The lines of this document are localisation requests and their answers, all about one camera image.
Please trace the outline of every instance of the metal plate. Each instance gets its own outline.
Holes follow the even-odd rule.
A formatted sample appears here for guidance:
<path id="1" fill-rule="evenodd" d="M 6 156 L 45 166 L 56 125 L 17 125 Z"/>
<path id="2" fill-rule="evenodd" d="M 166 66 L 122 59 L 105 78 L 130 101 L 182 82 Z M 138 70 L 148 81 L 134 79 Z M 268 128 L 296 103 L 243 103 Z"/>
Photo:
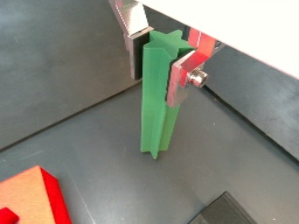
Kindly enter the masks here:
<path id="1" fill-rule="evenodd" d="M 138 150 L 140 109 L 138 86 L 2 151 L 0 180 L 41 165 L 73 224 L 184 224 L 225 191 L 257 223 L 297 223 L 297 163 L 204 89 L 157 160 Z"/>
<path id="2" fill-rule="evenodd" d="M 0 148 L 134 82 L 108 1 L 0 0 Z"/>

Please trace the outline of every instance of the screw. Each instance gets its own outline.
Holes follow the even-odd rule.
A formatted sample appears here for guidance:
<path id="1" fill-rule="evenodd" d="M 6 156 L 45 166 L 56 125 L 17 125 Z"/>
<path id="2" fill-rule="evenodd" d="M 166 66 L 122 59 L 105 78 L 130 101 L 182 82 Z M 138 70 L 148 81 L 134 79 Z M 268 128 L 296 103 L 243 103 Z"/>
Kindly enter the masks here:
<path id="1" fill-rule="evenodd" d="M 188 74 L 188 82 L 196 87 L 201 88 L 206 82 L 208 75 L 198 69 L 194 68 Z"/>

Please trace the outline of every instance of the red object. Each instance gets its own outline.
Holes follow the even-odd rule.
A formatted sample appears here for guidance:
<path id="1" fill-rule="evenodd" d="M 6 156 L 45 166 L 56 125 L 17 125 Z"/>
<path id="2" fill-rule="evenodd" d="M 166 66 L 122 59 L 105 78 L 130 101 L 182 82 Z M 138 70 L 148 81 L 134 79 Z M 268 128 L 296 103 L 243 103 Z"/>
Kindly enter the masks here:
<path id="1" fill-rule="evenodd" d="M 192 47 L 196 48 L 196 51 L 198 53 L 206 56 L 206 58 L 212 55 L 215 42 L 216 42 L 215 38 L 190 28 L 188 43 Z"/>
<path id="2" fill-rule="evenodd" d="M 0 224 L 14 224 L 18 221 L 18 216 L 10 211 L 9 208 L 0 210 Z"/>
<path id="3" fill-rule="evenodd" d="M 0 183 L 0 207 L 17 213 L 18 224 L 70 224 L 58 181 L 40 166 Z"/>

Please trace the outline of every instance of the black object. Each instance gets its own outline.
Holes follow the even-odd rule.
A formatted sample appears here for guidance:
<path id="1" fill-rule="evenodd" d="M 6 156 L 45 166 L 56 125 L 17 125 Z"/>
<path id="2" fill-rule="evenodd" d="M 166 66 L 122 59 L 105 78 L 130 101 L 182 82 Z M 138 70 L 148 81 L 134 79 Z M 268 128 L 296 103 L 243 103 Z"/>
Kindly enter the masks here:
<path id="1" fill-rule="evenodd" d="M 257 224 L 228 192 L 194 216 L 189 224 Z"/>

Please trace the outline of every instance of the dark gray wall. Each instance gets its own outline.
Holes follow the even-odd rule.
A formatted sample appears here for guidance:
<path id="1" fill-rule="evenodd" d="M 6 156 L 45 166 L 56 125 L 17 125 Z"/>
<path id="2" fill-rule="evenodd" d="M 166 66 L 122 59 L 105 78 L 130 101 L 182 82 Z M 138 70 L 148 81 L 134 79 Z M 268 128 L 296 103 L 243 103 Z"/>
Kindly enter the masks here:
<path id="1" fill-rule="evenodd" d="M 0 0 L 0 149 L 133 84 L 108 1 Z"/>
<path id="2" fill-rule="evenodd" d="M 299 80 L 229 47 L 204 69 L 209 89 L 297 159 Z"/>

